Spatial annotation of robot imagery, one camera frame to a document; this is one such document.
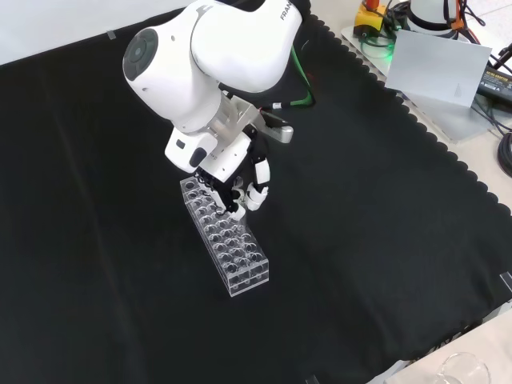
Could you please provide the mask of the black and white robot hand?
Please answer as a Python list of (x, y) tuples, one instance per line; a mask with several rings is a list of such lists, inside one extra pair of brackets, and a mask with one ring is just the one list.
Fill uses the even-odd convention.
[(165, 156), (180, 170), (192, 174), (217, 207), (235, 221), (266, 200), (270, 164), (266, 140), (252, 125), (229, 145), (211, 132), (184, 134), (173, 129)]

